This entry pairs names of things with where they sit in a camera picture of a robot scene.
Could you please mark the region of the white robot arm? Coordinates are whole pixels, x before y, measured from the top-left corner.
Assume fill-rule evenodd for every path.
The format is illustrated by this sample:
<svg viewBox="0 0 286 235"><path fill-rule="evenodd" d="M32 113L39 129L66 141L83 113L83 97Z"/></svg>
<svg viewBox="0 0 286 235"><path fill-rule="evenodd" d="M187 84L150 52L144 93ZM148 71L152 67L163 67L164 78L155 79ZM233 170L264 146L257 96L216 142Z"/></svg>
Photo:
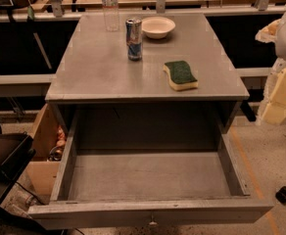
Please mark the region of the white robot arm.
<svg viewBox="0 0 286 235"><path fill-rule="evenodd" d="M277 59L266 79L258 118L270 124L280 124L286 118L286 12L263 29L256 39L273 42Z"/></svg>

